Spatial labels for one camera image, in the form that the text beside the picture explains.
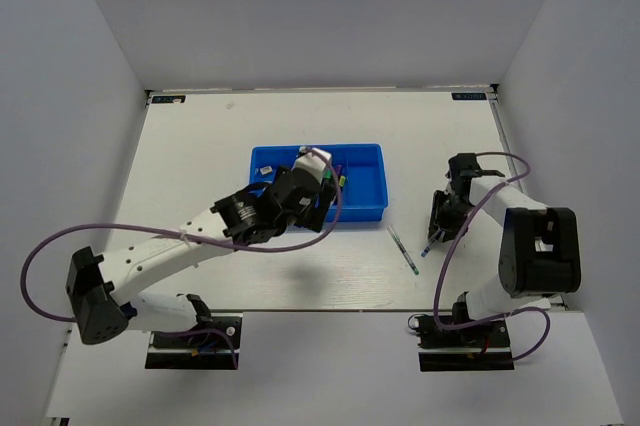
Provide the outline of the green ink pen refill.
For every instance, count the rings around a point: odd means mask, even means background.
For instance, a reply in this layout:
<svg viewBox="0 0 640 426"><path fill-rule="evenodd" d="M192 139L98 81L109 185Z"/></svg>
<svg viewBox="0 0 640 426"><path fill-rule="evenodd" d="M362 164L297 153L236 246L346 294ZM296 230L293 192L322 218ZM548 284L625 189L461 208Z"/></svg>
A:
<svg viewBox="0 0 640 426"><path fill-rule="evenodd" d="M392 226L388 226L387 227L387 231L389 232L392 240L394 241L395 245L397 246L397 248L399 249L401 255L403 256L405 262L407 263L408 267L410 268L410 270L412 271L412 273L415 276L418 276L420 274L415 262L413 261L413 259L411 258L408 250L406 249L406 247L404 246L404 244L402 243L400 237L398 236L398 234L396 233L396 231L394 230L394 228Z"/></svg>

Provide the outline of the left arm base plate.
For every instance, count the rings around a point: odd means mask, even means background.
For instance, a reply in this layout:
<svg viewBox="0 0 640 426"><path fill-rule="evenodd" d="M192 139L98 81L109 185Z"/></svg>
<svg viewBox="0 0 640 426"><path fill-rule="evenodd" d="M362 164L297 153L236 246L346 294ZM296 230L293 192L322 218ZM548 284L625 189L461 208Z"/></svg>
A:
<svg viewBox="0 0 640 426"><path fill-rule="evenodd" d="M212 324L233 346L215 333L189 337L152 335L147 349L147 370L234 371L240 359L243 315L213 315Z"/></svg>

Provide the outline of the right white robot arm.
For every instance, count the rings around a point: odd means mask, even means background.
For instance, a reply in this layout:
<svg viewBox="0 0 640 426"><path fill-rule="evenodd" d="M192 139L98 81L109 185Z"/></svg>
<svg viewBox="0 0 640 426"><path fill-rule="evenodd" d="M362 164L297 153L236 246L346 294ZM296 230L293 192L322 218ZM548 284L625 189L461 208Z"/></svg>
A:
<svg viewBox="0 0 640 426"><path fill-rule="evenodd" d="M438 329L452 331L466 345L484 337L489 322L535 311L542 299L573 293L581 285L575 213L536 201L518 189L518 182L531 172L528 162L520 173L506 177L483 168L480 157L458 153L449 159L447 186L433 195L428 226L429 246L449 246L435 286L435 307L454 253L475 217L485 213L502 229L496 273L462 294L464 311L450 324L438 313L433 315Z"/></svg>

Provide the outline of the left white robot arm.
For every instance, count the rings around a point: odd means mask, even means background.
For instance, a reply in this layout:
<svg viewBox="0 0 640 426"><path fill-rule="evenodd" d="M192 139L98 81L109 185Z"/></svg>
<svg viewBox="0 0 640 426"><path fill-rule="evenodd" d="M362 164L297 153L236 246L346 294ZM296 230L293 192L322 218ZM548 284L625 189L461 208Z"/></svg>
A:
<svg viewBox="0 0 640 426"><path fill-rule="evenodd" d="M252 183L186 222L176 237L157 234L119 251L73 253L66 293L81 341L105 343L126 330L177 332L199 345L213 321L193 293L157 295L149 287L203 261L245 250L290 226L320 231L339 181L330 172L278 169L273 182Z"/></svg>

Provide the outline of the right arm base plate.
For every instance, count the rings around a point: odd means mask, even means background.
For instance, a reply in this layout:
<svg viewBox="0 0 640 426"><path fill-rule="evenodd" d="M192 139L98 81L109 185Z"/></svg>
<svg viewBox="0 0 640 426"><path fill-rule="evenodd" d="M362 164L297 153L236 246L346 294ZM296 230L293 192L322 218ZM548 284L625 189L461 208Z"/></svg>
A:
<svg viewBox="0 0 640 426"><path fill-rule="evenodd" d="M438 329L431 315L415 314L407 324L418 339L419 369L423 373L514 369L504 321L449 331Z"/></svg>

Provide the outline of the blue ink pen refill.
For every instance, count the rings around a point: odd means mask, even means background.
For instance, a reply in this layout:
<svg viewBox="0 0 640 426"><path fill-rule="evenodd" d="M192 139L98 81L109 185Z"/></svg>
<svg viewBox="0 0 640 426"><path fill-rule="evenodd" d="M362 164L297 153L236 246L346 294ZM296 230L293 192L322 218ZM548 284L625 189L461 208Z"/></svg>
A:
<svg viewBox="0 0 640 426"><path fill-rule="evenodd" d="M427 244L426 244L426 246L424 247L424 249L421 252L421 256L422 257L426 257L429 254L429 252L434 247L434 245L437 243L437 241L439 240L441 235L442 235L442 231L441 230L437 230L436 232L434 232L432 235L429 236L429 238L427 240Z"/></svg>

